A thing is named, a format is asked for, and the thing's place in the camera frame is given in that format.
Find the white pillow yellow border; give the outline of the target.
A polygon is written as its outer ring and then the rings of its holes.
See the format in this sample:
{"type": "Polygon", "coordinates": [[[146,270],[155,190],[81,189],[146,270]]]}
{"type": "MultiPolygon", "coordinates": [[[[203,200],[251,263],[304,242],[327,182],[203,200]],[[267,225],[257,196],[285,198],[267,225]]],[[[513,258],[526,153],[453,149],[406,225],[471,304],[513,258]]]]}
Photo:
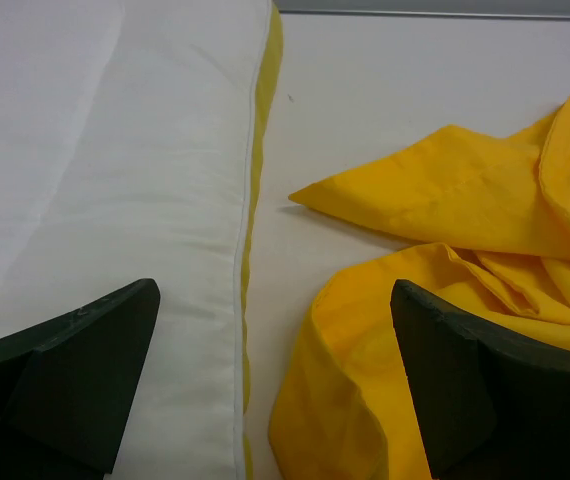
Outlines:
{"type": "Polygon", "coordinates": [[[283,50],[270,1],[0,1],[0,339],[161,299],[112,473],[246,479],[245,297],[283,50]]]}

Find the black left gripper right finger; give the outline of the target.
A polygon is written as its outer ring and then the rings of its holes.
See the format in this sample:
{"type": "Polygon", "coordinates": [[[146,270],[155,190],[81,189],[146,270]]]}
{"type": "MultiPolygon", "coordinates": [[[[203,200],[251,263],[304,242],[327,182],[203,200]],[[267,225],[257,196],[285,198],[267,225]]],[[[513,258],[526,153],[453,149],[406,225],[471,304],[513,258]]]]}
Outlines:
{"type": "Polygon", "coordinates": [[[391,315],[435,479],[570,479],[570,351],[395,282],[391,315]]]}

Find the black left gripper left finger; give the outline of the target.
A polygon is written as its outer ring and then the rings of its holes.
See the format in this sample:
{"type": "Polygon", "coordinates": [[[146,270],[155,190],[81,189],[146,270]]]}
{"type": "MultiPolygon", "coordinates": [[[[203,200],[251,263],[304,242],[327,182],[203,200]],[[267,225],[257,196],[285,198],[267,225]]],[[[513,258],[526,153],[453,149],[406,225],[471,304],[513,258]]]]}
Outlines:
{"type": "Polygon", "coordinates": [[[112,473],[160,299],[139,279],[0,339],[0,479],[112,473]]]}

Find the yellow pillowcase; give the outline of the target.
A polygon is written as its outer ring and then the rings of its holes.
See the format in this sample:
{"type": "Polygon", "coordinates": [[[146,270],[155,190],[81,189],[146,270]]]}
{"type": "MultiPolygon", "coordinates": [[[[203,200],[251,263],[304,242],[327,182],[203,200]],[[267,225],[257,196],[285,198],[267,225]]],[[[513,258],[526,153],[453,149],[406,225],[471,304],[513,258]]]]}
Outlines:
{"type": "Polygon", "coordinates": [[[291,200],[411,246],[336,273],[312,302],[269,425],[284,478],[429,477],[397,280],[570,350],[570,98],[507,138],[443,127],[291,200]]]}

